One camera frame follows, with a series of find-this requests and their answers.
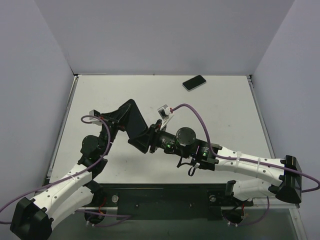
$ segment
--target red wire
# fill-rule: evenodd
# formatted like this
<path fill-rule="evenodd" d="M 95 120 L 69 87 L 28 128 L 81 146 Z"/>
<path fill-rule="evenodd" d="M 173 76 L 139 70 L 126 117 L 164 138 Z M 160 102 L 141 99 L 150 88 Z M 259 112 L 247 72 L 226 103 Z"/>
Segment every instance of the red wire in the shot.
<path fill-rule="evenodd" d="M 106 204 L 106 201 L 107 201 L 107 198 L 104 197 L 103 198 L 103 203 L 99 206 L 99 213 L 101 213 L 101 214 L 104 214 L 104 213 L 100 210 L 100 208 L 103 207 Z"/>

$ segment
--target black end cap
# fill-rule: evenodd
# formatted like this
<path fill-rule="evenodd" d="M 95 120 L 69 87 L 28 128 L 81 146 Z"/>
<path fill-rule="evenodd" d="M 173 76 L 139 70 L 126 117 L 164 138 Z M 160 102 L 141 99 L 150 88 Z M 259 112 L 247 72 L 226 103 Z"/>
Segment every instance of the black end cap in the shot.
<path fill-rule="evenodd" d="M 10 230 L 21 240 L 47 240 L 52 233 L 52 220 L 26 197 L 16 205 Z"/>
<path fill-rule="evenodd" d="M 225 196 L 233 196 L 234 195 L 234 185 L 236 184 L 236 180 L 231 180 L 226 183 L 225 187 Z"/>
<path fill-rule="evenodd" d="M 296 177 L 285 175 L 275 197 L 286 203 L 300 204 L 302 201 L 302 189 Z"/>

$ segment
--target white bracket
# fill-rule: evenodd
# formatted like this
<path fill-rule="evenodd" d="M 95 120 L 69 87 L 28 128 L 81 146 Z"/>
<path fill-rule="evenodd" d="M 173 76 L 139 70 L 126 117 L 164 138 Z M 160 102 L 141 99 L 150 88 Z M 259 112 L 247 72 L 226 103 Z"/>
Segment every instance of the white bracket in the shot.
<path fill-rule="evenodd" d="M 263 162 L 284 167 L 285 165 L 281 163 L 282 159 L 280 158 L 261 159 L 258 156 L 243 154 L 241 152 L 237 153 L 236 151 L 230 150 L 224 146 L 217 154 L 219 156 L 232 157 L 235 160 L 227 160 L 217 157 L 216 159 L 219 160 L 219 163 L 215 164 L 216 171 L 237 172 L 239 174 L 261 179 L 275 186 L 279 186 L 282 183 L 279 176 L 284 175 L 284 170 L 275 167 L 267 167 L 266 165 L 261 164 Z M 242 161 L 240 158 L 254 160 L 256 163 Z"/>
<path fill-rule="evenodd" d="M 86 166 L 76 164 L 63 178 L 81 172 Z M 49 187 L 44 192 L 33 197 L 34 204 L 40 209 L 46 208 L 45 213 L 49 218 L 53 216 L 56 210 L 75 192 L 77 189 L 92 180 L 92 173 L 85 171 L 84 173 L 65 180 L 57 185 Z"/>
<path fill-rule="evenodd" d="M 269 191 L 271 183 L 261 179 L 236 181 L 233 185 L 233 196 L 240 201 L 253 198 L 274 197 L 275 194 Z"/>
<path fill-rule="evenodd" d="M 52 214 L 53 222 L 51 223 L 52 230 L 66 217 L 73 214 L 76 210 L 91 203 L 94 194 L 86 186 L 80 187 L 75 191 L 60 207 Z"/>
<path fill-rule="evenodd" d="M 175 114 L 171 112 L 171 108 L 168 107 L 168 105 L 161 106 L 160 108 L 158 108 L 157 111 L 162 118 L 162 123 L 160 127 L 160 130 L 162 130 L 168 124 L 168 122 L 174 117 Z"/>
<path fill-rule="evenodd" d="M 90 116 L 94 116 L 94 115 L 95 115 L 95 111 L 94 111 L 94 110 L 91 110 L 91 111 L 89 112 L 89 115 L 90 115 Z M 93 124 L 95 124 L 95 125 L 98 125 L 98 126 L 102 126 L 102 122 L 99 121 L 99 120 L 96 119 L 96 118 L 93 118 L 93 117 L 89 117 L 89 122 L 91 122 L 91 123 L 93 123 Z"/>

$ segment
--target cable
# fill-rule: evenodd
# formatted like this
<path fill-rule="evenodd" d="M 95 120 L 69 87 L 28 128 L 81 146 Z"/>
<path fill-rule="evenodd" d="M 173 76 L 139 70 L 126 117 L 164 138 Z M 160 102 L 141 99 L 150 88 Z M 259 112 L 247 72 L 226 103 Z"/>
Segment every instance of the cable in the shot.
<path fill-rule="evenodd" d="M 54 185 L 60 184 L 60 183 L 62 183 L 62 182 L 64 182 L 64 181 L 66 181 L 66 180 L 69 180 L 69 179 L 71 179 L 71 178 L 74 178 L 74 177 L 76 177 L 76 176 L 79 176 L 80 174 L 83 174 L 84 172 L 89 171 L 89 170 L 92 169 L 94 166 L 96 166 L 97 164 L 100 163 L 100 161 L 107 155 L 107 152 L 108 152 L 109 147 L 110 147 L 111 134 L 110 134 L 109 127 L 108 127 L 108 125 L 105 123 L 105 121 L 103 121 L 103 120 L 102 120 L 101 118 L 99 118 L 99 117 L 91 116 L 91 115 L 85 115 L 85 116 L 81 117 L 81 121 L 82 121 L 83 123 L 85 123 L 85 124 L 91 124 L 92 122 L 84 121 L 84 118 L 94 118 L 94 119 L 97 119 L 97 120 L 99 120 L 99 121 L 104 125 L 104 127 L 106 128 L 106 132 L 107 132 L 107 134 L 108 134 L 108 142 L 107 142 L 105 151 L 103 152 L 103 154 L 101 155 L 101 157 L 100 157 L 94 164 L 92 164 L 91 166 L 87 167 L 86 169 L 84 169 L 84 170 L 82 170 L 82 171 L 80 171 L 80 172 L 78 172 L 78 173 L 76 173 L 76 174 L 74 174 L 74 175 L 67 176 L 67 177 L 62 178 L 62 179 L 60 179 L 60 180 L 58 180 L 58 181 L 55 181 L 55 182 L 50 183 L 50 184 L 45 185 L 45 186 L 38 187 L 38 188 L 36 188 L 36 189 L 34 189 L 34 190 L 27 191 L 26 193 L 23 193 L 23 194 L 15 197 L 14 199 L 12 199 L 11 201 L 9 201 L 7 204 L 5 204 L 4 206 L 2 206 L 2 207 L 0 208 L 0 213 L 1 213 L 4 209 L 6 209 L 9 205 L 11 205 L 12 203 L 14 203 L 15 201 L 17 201 L 17 200 L 19 200 L 19 199 L 21 199 L 21 198 L 23 198 L 23 197 L 25 197 L 25 196 L 27 196 L 27 195 L 29 195 L 29 194 L 35 193 L 35 192 L 40 191 L 40 190 L 42 190 L 42 189 L 48 189 L 48 188 L 50 188 L 50 187 L 52 187 L 52 186 L 54 186 Z M 0 221 L 0 224 L 2 224 L 2 225 L 9 225 L 9 224 L 11 224 L 11 222 L 10 222 L 10 221 Z"/>
<path fill-rule="evenodd" d="M 192 166 L 188 171 L 188 176 L 193 177 L 195 175 L 196 169 Z"/>
<path fill-rule="evenodd" d="M 250 226 L 250 225 L 253 225 L 253 224 L 257 224 L 259 222 L 261 222 L 266 216 L 267 214 L 269 213 L 269 210 L 270 210 L 270 201 L 269 201 L 269 197 L 266 197 L 266 200 L 267 200 L 267 207 L 266 207 L 266 211 L 264 212 L 264 214 L 258 218 L 257 220 L 255 221 L 252 221 L 252 222 L 245 222 L 245 223 L 239 223 L 239 224 L 235 224 L 233 222 L 230 222 L 225 216 L 223 216 L 223 218 L 225 220 L 227 220 L 231 225 L 234 225 L 234 226 L 237 226 L 237 227 L 240 227 L 240 226 Z"/>
<path fill-rule="evenodd" d="M 104 216 L 104 217 L 111 217 L 111 218 L 130 218 L 131 215 L 116 215 L 116 214 L 107 214 L 107 213 L 99 213 L 95 211 L 87 211 L 78 209 L 75 211 L 76 213 L 83 213 L 83 214 L 92 214 L 92 215 L 98 215 L 98 216 Z"/>
<path fill-rule="evenodd" d="M 242 204 L 241 210 L 242 210 L 242 216 L 244 217 L 245 216 L 245 204 L 244 203 Z"/>
<path fill-rule="evenodd" d="M 104 197 L 103 203 L 99 206 L 99 213 L 101 213 L 101 214 L 104 214 L 104 213 L 100 210 L 100 208 L 103 207 L 106 204 L 106 201 L 107 201 L 107 198 Z"/>
<path fill-rule="evenodd" d="M 112 227 L 112 226 L 115 226 L 115 225 L 118 225 L 118 224 L 121 224 L 123 223 L 124 221 L 128 220 L 130 217 L 125 217 L 124 219 L 121 219 L 119 221 L 116 221 L 116 222 L 113 222 L 113 223 L 110 223 L 110 224 L 95 224 L 94 227 L 95 228 L 107 228 L 107 227 Z"/>
<path fill-rule="evenodd" d="M 176 106 L 175 108 L 171 109 L 171 112 L 173 113 L 175 110 L 178 110 L 181 107 L 189 108 L 195 114 L 195 116 L 198 118 L 198 120 L 199 120 L 199 122 L 200 122 L 200 124 L 201 124 L 201 126 L 202 126 L 202 128 L 204 130 L 204 134 L 205 134 L 206 140 L 207 140 L 208 145 L 209 145 L 209 150 L 213 154 L 213 156 L 215 156 L 216 158 L 225 159 L 225 160 L 237 160 L 236 157 L 220 156 L 220 155 L 218 155 L 218 154 L 216 154 L 214 152 L 214 150 L 212 148 L 212 145 L 211 145 L 210 136 L 209 136 L 209 132 L 208 132 L 208 129 L 206 127 L 206 124 L 203 121 L 203 119 L 201 118 L 201 116 L 199 115 L 199 113 L 192 106 L 190 106 L 187 103 L 182 103 L 182 104 Z M 239 160 L 245 161 L 245 162 L 249 162 L 249 163 L 254 163 L 254 164 L 258 163 L 258 161 L 256 161 L 256 160 L 242 158 L 242 157 Z M 314 178 L 313 176 L 310 176 L 310 175 L 308 175 L 306 173 L 303 173 L 301 171 L 297 171 L 297 170 L 294 170 L 294 169 L 291 169 L 291 168 L 288 168 L 288 167 L 274 165 L 274 164 L 267 163 L 267 162 L 260 162 L 260 164 L 268 166 L 268 167 L 282 169 L 282 170 L 285 170 L 285 171 L 288 171 L 288 172 L 291 172 L 291 173 L 294 173 L 294 174 L 297 174 L 297 175 L 301 175 L 301 176 L 303 176 L 303 177 L 305 177 L 307 179 L 310 179 L 310 180 L 312 180 L 312 181 L 314 181 L 314 182 L 316 182 L 318 184 L 317 187 L 302 190 L 302 193 L 313 192 L 313 191 L 316 191 L 316 190 L 320 189 L 320 181 L 318 179 Z"/>
<path fill-rule="evenodd" d="M 92 215 L 99 215 L 99 216 L 104 216 L 104 217 L 114 217 L 114 218 L 123 218 L 117 222 L 113 222 L 110 224 L 94 224 L 92 225 L 95 228 L 107 228 L 107 227 L 112 227 L 115 225 L 118 225 L 120 223 L 123 223 L 124 221 L 128 220 L 131 218 L 131 215 L 114 215 L 114 214 L 104 214 L 104 213 L 98 213 L 94 211 L 86 211 L 86 210 L 76 210 L 77 213 L 86 213 L 86 214 L 92 214 Z"/>
<path fill-rule="evenodd" d="M 179 160 L 179 162 L 178 162 L 178 164 L 177 164 L 177 168 L 180 168 L 181 166 L 183 166 L 183 165 L 188 165 L 188 166 L 192 166 L 192 164 L 191 163 L 189 163 L 189 162 L 184 162 L 184 163 L 182 163 L 182 159 L 183 159 L 183 157 L 184 157 L 184 151 L 183 150 L 180 150 L 181 151 L 181 157 L 180 157 L 180 160 Z"/>

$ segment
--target screw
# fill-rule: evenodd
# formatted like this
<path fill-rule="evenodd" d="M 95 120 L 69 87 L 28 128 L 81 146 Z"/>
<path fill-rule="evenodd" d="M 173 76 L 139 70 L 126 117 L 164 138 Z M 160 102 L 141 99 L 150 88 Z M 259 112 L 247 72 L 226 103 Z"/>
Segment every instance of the screw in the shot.
<path fill-rule="evenodd" d="M 111 201 L 112 201 L 113 203 L 118 202 L 118 200 L 119 200 L 119 197 L 118 197 L 117 195 L 113 195 L 112 198 L 111 198 Z"/>
<path fill-rule="evenodd" d="M 210 200 L 210 202 L 214 203 L 217 199 L 216 199 L 215 195 L 210 195 L 209 200 Z"/>

